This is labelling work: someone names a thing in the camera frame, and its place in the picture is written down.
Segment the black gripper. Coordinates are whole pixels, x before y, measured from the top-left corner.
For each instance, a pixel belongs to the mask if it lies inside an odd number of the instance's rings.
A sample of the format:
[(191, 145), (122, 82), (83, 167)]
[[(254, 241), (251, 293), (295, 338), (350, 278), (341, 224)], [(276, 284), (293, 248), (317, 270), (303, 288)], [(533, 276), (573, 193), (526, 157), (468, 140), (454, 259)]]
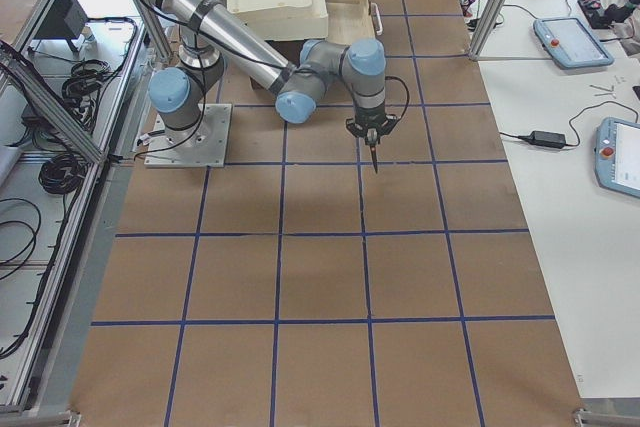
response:
[(345, 120), (347, 131), (356, 138), (365, 139), (370, 128), (376, 128), (380, 137), (389, 135), (399, 123), (399, 117), (384, 110), (357, 109), (354, 118)]

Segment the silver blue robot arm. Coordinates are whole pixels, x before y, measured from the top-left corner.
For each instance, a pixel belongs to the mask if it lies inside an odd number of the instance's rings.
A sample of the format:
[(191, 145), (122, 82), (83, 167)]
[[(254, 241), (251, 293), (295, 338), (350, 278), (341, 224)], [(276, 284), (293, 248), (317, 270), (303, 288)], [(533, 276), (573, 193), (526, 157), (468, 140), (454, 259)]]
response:
[(276, 98), (278, 114), (300, 124), (314, 112), (334, 81), (349, 92), (355, 114), (346, 128), (375, 148), (400, 118), (385, 109), (386, 57), (383, 44), (361, 38), (350, 45), (326, 40), (304, 43), (294, 65), (259, 38), (220, 0), (146, 0), (147, 8), (175, 17), (187, 32), (218, 49)]

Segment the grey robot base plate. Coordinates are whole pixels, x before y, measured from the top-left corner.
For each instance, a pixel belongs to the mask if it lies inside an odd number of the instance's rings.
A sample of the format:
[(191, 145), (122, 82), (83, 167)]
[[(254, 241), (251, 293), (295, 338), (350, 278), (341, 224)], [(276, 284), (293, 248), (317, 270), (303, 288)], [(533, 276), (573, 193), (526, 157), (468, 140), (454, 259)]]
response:
[(198, 129), (173, 131), (165, 128), (159, 114), (154, 129), (162, 133), (153, 136), (148, 145), (150, 154), (144, 156), (148, 168), (221, 168), (225, 165), (227, 141), (233, 106), (224, 104), (200, 104), (204, 118)]

